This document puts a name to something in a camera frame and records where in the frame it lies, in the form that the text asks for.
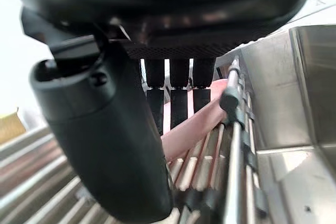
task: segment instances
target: stainless steel rod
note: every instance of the stainless steel rod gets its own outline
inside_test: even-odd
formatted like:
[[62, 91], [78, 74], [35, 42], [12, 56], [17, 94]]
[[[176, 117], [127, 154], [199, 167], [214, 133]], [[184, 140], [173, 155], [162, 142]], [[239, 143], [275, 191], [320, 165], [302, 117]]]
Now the stainless steel rod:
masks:
[[230, 149], [229, 171], [227, 182], [227, 193], [223, 223], [239, 224], [240, 198], [241, 198], [241, 170], [243, 168], [243, 157], [240, 135], [242, 127], [235, 122], [233, 125], [233, 136]]
[[252, 168], [246, 166], [246, 212], [247, 224], [256, 224], [256, 204]]
[[58, 224], [77, 224], [79, 220], [88, 212], [92, 202], [87, 198], [82, 197], [77, 203], [67, 212]]
[[55, 215], [58, 214], [58, 209], [62, 204], [65, 204], [70, 197], [73, 197], [80, 186], [82, 185], [79, 177], [73, 178], [66, 187], [55, 194], [53, 198], [30, 217], [25, 224], [50, 223]]
[[[252, 99], [251, 99], [251, 95], [248, 92], [247, 93], [247, 106], [250, 109], [250, 111], [252, 110]], [[251, 152], [253, 154], [256, 154], [256, 145], [255, 145], [255, 139], [254, 139], [254, 127], [253, 127], [253, 120], [251, 118], [248, 119], [248, 128], [249, 128], [249, 136], [250, 136], [250, 145], [251, 145]], [[256, 187], [260, 188], [260, 184], [259, 184], [259, 177], [256, 173], [253, 173], [253, 180], [254, 180], [254, 184]]]
[[66, 166], [68, 166], [66, 157], [64, 155], [60, 156], [55, 161], [38, 171], [33, 177], [10, 191], [0, 201], [0, 217], [5, 215], [14, 206], [19, 204], [23, 198], [27, 197], [27, 195], [31, 194], [51, 176]]

